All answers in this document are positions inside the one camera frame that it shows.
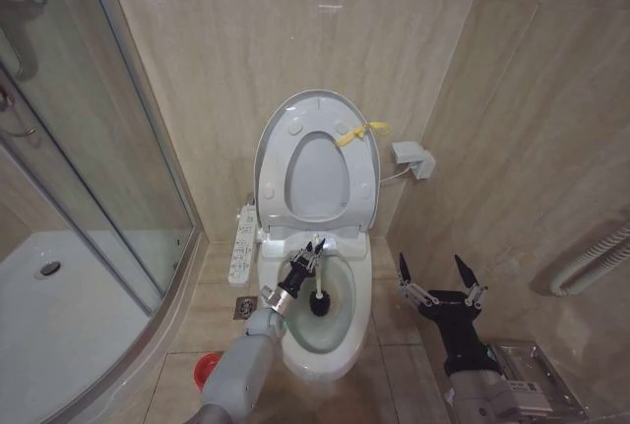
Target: white toilet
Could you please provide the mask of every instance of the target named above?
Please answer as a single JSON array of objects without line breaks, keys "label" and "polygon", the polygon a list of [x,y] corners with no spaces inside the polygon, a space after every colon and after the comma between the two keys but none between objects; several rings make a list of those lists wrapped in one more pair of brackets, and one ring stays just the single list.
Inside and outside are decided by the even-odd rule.
[{"label": "white toilet", "polygon": [[287,253],[315,234],[326,238],[322,283],[331,296],[329,313],[318,318],[310,311],[315,280],[309,278],[285,318],[283,360],[304,380],[343,376],[365,339],[372,297],[367,231],[376,214],[380,162],[371,131],[343,147],[335,142],[365,123],[344,97],[305,91],[272,116],[256,153],[261,287],[284,279]]}]

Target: shower drain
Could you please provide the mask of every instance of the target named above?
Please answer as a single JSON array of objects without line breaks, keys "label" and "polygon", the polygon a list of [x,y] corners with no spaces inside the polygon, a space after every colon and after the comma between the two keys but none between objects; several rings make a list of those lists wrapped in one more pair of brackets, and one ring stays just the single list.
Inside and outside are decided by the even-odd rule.
[{"label": "shower drain", "polygon": [[249,319],[258,305],[258,296],[239,296],[236,298],[233,319]]},{"label": "shower drain", "polygon": [[52,274],[59,272],[60,268],[61,268],[60,262],[49,262],[46,265],[44,265],[41,269],[39,269],[39,274],[41,274],[42,276],[51,276]]}]

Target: toilet brush head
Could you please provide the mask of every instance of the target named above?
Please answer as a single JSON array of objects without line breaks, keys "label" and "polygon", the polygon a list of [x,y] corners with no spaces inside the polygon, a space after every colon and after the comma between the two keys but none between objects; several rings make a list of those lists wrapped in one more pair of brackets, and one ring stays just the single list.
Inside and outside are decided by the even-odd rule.
[{"label": "toilet brush head", "polygon": [[322,297],[317,297],[317,291],[313,291],[310,297],[311,311],[315,316],[323,317],[328,314],[328,310],[331,309],[331,296],[322,291]]}]

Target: red object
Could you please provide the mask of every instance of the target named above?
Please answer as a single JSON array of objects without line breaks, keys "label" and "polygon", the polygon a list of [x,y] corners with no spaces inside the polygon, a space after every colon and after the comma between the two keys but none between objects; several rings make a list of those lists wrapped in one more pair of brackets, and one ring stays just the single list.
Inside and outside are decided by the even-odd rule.
[{"label": "red object", "polygon": [[204,384],[210,374],[213,373],[213,370],[221,360],[221,356],[217,353],[208,353],[201,357],[195,365],[195,371],[193,372],[193,378],[195,379],[195,383],[201,391],[204,388]]}]

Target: power cord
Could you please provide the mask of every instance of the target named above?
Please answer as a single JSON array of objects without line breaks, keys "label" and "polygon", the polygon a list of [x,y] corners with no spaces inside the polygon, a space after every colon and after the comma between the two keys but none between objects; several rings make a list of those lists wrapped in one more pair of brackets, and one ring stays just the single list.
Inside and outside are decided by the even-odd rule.
[{"label": "power cord", "polygon": [[383,179],[381,180],[381,184],[385,183],[386,181],[390,181],[390,180],[393,180],[393,179],[398,178],[398,177],[400,177],[400,176],[403,176],[404,174],[409,173],[409,171],[410,171],[410,170],[411,170],[411,164],[408,164],[408,165],[407,165],[407,168],[405,168],[405,169],[404,169],[403,171],[401,171],[400,173],[396,173],[395,175],[388,176],[387,178],[383,178]]}]

